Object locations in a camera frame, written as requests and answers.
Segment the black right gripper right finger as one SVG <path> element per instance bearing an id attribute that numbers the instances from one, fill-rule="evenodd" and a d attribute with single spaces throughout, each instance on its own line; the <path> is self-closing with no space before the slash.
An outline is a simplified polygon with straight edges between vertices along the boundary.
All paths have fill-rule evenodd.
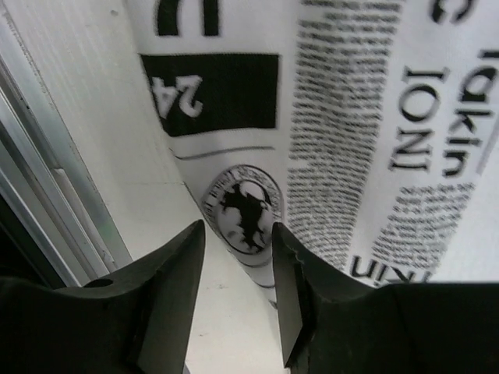
<path id="1" fill-rule="evenodd" d="M 292 373 L 495 373 L 495 283 L 370 288 L 272 229 L 284 367 Z"/>

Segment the newspaper print trousers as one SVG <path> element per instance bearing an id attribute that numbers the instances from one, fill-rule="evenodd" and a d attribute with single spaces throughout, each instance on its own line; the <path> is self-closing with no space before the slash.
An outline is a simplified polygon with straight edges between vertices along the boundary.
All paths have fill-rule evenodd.
<path id="1" fill-rule="evenodd" d="M 363 288 L 430 279 L 497 140 L 497 2 L 125 7 L 182 180 L 270 303 L 277 222 Z"/>

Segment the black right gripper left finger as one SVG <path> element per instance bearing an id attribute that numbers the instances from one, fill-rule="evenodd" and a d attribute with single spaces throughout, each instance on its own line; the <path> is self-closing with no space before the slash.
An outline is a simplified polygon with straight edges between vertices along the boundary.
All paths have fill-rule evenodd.
<path id="1" fill-rule="evenodd" d="M 203 221 L 82 287 L 1 279 L 4 373 L 182 373 L 205 253 Z"/>

